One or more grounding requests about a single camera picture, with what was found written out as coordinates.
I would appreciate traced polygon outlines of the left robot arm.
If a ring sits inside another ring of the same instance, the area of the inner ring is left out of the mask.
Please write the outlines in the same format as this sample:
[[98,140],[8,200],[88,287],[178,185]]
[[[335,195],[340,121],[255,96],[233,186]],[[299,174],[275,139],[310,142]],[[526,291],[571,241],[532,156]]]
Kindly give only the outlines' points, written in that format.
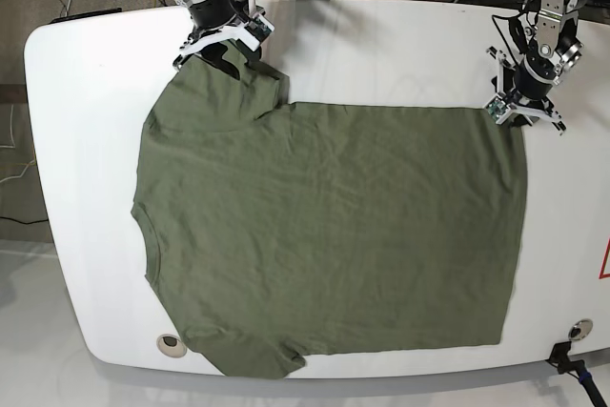
[[582,54],[580,0],[277,0],[266,63],[295,101],[471,111],[493,129],[566,127],[553,88]]

